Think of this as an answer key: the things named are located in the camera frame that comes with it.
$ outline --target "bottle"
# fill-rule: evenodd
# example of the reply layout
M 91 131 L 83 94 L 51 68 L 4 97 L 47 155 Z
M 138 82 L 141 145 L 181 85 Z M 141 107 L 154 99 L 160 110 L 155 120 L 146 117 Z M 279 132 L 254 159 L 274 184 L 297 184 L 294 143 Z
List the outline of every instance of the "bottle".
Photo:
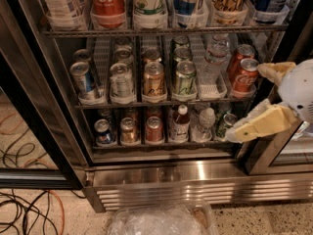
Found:
M 177 143 L 183 143 L 188 139 L 188 130 L 190 124 L 190 117 L 188 108 L 185 105 L 180 105 L 178 110 L 173 113 L 170 138 Z
M 228 34 L 210 34 L 206 42 L 205 59 L 215 66 L 223 64 L 229 53 L 230 40 Z
M 212 108 L 202 110 L 195 126 L 195 142 L 204 143 L 212 138 L 211 127 L 215 124 L 215 113 Z

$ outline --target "speckled floor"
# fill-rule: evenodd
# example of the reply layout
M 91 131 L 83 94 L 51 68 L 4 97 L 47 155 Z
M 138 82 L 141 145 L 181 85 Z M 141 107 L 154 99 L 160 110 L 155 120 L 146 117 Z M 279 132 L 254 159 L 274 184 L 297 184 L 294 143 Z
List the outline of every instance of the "speckled floor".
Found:
M 0 192 L 11 193 L 9 189 Z M 17 196 L 32 201 L 41 191 L 15 190 Z M 65 235 L 98 235 L 106 234 L 111 223 L 113 212 L 94 213 L 89 203 L 79 199 L 70 191 L 56 191 L 65 209 Z M 49 217 L 60 231 L 61 209 L 59 203 L 50 196 Z M 42 213 L 47 210 L 46 198 L 37 204 Z M 312 235 L 313 234 L 313 201 L 283 201 L 251 205 L 213 205 L 215 222 L 220 235 Z M 16 213 L 12 206 L 0 207 L 0 223 L 9 222 Z M 39 218 L 30 234 L 44 234 L 43 218 Z M 16 222 L 22 234 L 22 217 Z M 57 234 L 52 226 L 47 225 L 45 234 Z M 2 234 L 19 234 L 13 228 Z

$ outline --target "robotic hand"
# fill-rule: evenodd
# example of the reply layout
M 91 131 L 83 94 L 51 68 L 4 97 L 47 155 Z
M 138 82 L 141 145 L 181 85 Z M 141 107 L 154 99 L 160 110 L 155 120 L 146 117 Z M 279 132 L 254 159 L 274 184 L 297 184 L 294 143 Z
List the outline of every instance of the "robotic hand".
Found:
M 313 60 L 298 66 L 285 62 L 261 64 L 260 74 L 279 88 L 282 103 L 272 105 L 268 99 L 226 131 L 226 138 L 242 143 L 289 129 L 298 118 L 313 123 Z

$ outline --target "metal base panel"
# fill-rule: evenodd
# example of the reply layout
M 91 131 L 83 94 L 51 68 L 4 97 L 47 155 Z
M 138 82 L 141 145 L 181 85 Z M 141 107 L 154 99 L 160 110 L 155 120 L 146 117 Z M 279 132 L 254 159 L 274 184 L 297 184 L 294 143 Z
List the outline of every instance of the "metal base panel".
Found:
M 85 193 L 95 212 L 205 200 L 249 203 L 313 196 L 312 173 L 247 175 L 238 164 L 189 162 L 112 167 L 89 174 Z

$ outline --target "refrigerator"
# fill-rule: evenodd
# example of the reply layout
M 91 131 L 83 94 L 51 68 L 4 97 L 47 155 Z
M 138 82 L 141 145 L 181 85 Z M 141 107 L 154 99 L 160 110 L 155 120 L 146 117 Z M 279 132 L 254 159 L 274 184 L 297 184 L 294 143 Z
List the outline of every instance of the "refrigerator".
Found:
M 53 169 L 3 167 L 1 187 L 81 189 L 95 212 L 194 199 L 227 204 L 312 198 L 310 149 L 303 152 L 301 159 L 301 145 L 294 149 L 297 152 L 288 153 L 291 142 L 304 142 L 309 147 L 309 134 L 298 139 L 294 136 L 308 124 L 301 120 L 287 131 L 243 144 L 214 138 L 196 143 L 190 136 L 184 143 L 169 142 L 170 106 L 185 104 L 191 110 L 210 105 L 216 110 L 228 104 L 232 113 L 243 118 L 265 98 L 273 103 L 280 101 L 273 83 L 259 78 L 251 95 L 236 98 L 229 93 L 226 81 L 227 92 L 220 98 L 201 99 L 197 95 L 182 102 L 175 97 L 168 78 L 165 98 L 157 103 L 149 102 L 142 94 L 139 61 L 145 44 L 160 47 L 166 66 L 174 35 L 188 35 L 197 53 L 198 45 L 202 46 L 208 35 L 227 33 L 231 51 L 238 44 L 248 43 L 256 49 L 261 63 L 298 64 L 312 58 L 311 0 L 288 0 L 289 12 L 279 24 L 227 27 L 205 24 L 187 29 L 171 26 L 171 17 L 175 15 L 171 3 L 165 5 L 168 9 L 165 26 L 158 29 L 134 26 L 135 17 L 132 18 L 129 6 L 126 28 L 111 30 L 96 25 L 87 25 L 82 30 L 59 30 L 47 21 L 44 0 L 0 2 L 2 93 L 56 165 Z M 113 44 L 120 36 L 132 39 L 136 64 L 134 98 L 126 104 L 115 102 L 107 86 Z M 104 83 L 107 98 L 98 104 L 82 103 L 70 73 L 73 53 L 80 49 L 94 54 L 98 76 Z M 224 74 L 220 75 L 225 82 Z M 164 140 L 157 144 L 146 140 L 146 113 L 152 105 L 161 106 L 164 116 Z M 104 109 L 112 109 L 116 115 L 116 144 L 111 146 L 97 144 L 94 124 L 101 119 L 99 111 Z M 120 139 L 119 126 L 126 109 L 135 109 L 139 116 L 139 140 L 135 146 Z

